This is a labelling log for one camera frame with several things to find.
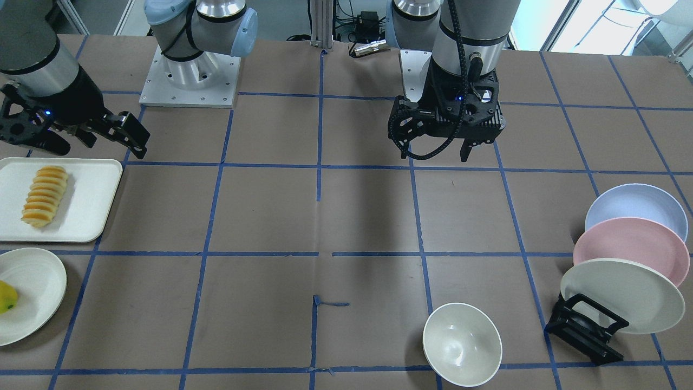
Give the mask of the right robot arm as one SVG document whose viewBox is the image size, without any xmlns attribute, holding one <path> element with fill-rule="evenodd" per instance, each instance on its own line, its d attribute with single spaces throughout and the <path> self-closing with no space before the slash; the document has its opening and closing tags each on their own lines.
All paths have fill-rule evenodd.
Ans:
<svg viewBox="0 0 693 390">
<path fill-rule="evenodd" d="M 47 15 L 52 1 L 2 2 L 2 141 L 63 156 L 66 132 L 91 148 L 97 136 L 146 155 L 149 132 L 134 114 L 112 113 Z M 173 86 L 197 89 L 216 72 L 211 54 L 245 57 L 258 31 L 245 1 L 146 1 L 146 20 Z"/>
</svg>

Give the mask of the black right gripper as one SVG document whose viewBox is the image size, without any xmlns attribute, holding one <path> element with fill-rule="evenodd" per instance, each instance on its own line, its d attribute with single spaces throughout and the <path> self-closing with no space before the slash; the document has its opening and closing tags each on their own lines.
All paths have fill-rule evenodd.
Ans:
<svg viewBox="0 0 693 390">
<path fill-rule="evenodd" d="M 84 69 L 63 91 L 49 96 L 30 96 L 19 82 L 2 87 L 1 139 L 7 144 L 67 155 L 71 146 L 59 135 L 67 132 L 87 148 L 97 135 L 128 148 L 141 160 L 147 153 L 149 131 L 132 113 L 113 114 L 104 106 L 102 92 Z"/>
</svg>

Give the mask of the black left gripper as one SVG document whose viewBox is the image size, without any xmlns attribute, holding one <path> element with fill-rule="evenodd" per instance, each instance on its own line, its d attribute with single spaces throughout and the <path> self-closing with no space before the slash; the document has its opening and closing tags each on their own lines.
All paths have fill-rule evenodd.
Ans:
<svg viewBox="0 0 693 390">
<path fill-rule="evenodd" d="M 406 159 L 414 138 L 453 135 L 464 139 L 460 161 L 466 163 L 475 143 L 493 143 L 505 128 L 499 92 L 499 79 L 494 70 L 465 86 L 462 77 L 432 62 L 418 101 L 396 97 L 388 121 L 388 138 L 398 141 L 401 158 Z"/>
</svg>

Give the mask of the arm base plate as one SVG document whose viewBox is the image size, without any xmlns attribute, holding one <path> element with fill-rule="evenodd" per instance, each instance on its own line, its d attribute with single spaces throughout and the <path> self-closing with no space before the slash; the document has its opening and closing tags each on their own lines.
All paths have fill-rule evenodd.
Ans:
<svg viewBox="0 0 693 390">
<path fill-rule="evenodd" d="M 429 51 L 400 51 L 403 89 L 405 97 L 411 102 L 418 103 L 423 96 L 431 56 Z"/>
<path fill-rule="evenodd" d="M 170 60 L 154 52 L 139 103 L 148 107 L 231 109 L 241 58 L 203 52 L 186 62 Z"/>
</svg>

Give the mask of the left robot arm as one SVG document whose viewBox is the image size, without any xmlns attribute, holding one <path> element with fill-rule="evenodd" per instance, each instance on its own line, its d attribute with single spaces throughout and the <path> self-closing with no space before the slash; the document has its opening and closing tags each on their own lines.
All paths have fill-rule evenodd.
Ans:
<svg viewBox="0 0 693 390">
<path fill-rule="evenodd" d="M 401 158 L 428 160 L 453 140 L 460 160 L 506 126 L 496 65 L 518 1 L 391 1 L 387 44 L 400 50 L 405 94 L 389 114 Z"/>
</svg>

